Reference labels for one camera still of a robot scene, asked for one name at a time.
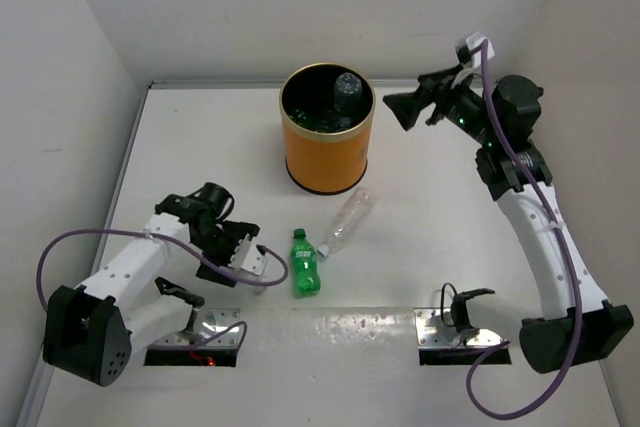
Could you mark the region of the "clear bottle dark green label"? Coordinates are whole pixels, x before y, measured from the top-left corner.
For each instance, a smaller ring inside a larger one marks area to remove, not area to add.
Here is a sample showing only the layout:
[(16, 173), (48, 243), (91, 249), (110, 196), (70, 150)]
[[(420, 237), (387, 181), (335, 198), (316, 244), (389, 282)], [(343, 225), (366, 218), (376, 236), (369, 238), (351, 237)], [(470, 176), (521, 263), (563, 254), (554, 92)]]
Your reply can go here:
[(359, 77), (344, 72), (334, 83), (333, 124), (337, 131), (349, 129), (359, 109), (362, 97), (362, 83)]

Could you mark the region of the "clear ribbed bottle white cap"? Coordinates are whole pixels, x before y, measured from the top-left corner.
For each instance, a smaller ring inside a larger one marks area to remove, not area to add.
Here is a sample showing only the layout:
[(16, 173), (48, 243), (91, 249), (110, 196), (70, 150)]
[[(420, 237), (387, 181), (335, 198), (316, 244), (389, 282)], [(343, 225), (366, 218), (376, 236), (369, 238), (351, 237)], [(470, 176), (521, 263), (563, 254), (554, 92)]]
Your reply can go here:
[(357, 187), (331, 222), (317, 252), (323, 259), (341, 250), (351, 239), (376, 203), (374, 192), (366, 187)]

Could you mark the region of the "clear bottle white blue label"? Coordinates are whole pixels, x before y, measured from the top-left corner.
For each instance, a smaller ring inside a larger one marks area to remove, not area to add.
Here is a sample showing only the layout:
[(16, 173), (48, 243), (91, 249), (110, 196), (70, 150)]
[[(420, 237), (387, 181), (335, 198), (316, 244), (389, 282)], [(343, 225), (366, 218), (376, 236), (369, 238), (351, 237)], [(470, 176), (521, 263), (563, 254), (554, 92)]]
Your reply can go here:
[(256, 258), (254, 265), (252, 266), (251, 279), (258, 283), (257, 286), (253, 286), (253, 293), (255, 296), (262, 295), (266, 290), (265, 286), (262, 286), (264, 278), (264, 272), (267, 265), (267, 259), (265, 255), (260, 255)]

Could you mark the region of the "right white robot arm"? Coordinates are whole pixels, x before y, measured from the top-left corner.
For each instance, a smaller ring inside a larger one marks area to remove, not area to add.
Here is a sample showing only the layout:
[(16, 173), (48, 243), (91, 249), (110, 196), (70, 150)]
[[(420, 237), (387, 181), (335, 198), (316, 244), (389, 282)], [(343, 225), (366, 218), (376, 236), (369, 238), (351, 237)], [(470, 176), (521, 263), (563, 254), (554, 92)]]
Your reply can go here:
[(559, 235), (571, 255), (582, 299), (582, 329), (573, 362), (580, 365), (608, 357), (632, 329), (634, 318), (627, 306), (610, 302), (562, 224), (552, 174), (530, 139), (541, 114), (543, 89), (526, 77), (507, 75), (491, 93), (500, 127), (518, 158), (512, 161), (500, 145), (486, 104), (471, 89), (470, 80), (454, 81), (460, 71), (454, 67), (423, 74), (415, 91), (388, 94), (383, 101), (404, 130), (413, 128), (420, 112), (432, 106), (428, 124), (447, 119), (479, 143), (478, 174), (514, 229), (541, 300), (541, 317), (523, 320), (519, 332), (529, 365), (541, 374), (558, 370), (572, 339), (575, 300)]

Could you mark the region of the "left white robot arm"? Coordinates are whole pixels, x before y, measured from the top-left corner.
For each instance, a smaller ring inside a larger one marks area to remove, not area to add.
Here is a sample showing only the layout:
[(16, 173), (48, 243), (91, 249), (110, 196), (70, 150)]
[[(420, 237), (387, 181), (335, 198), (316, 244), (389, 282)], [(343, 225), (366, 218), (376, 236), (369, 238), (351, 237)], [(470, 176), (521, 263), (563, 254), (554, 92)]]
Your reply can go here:
[(235, 286), (247, 259), (261, 260), (258, 225), (233, 221), (235, 199), (207, 182), (189, 195), (170, 194), (144, 229), (75, 287), (60, 286), (46, 307), (45, 363), (99, 386), (111, 385), (132, 355), (177, 334), (186, 348), (202, 340), (196, 318), (202, 296), (162, 277), (179, 251), (195, 253), (196, 274)]

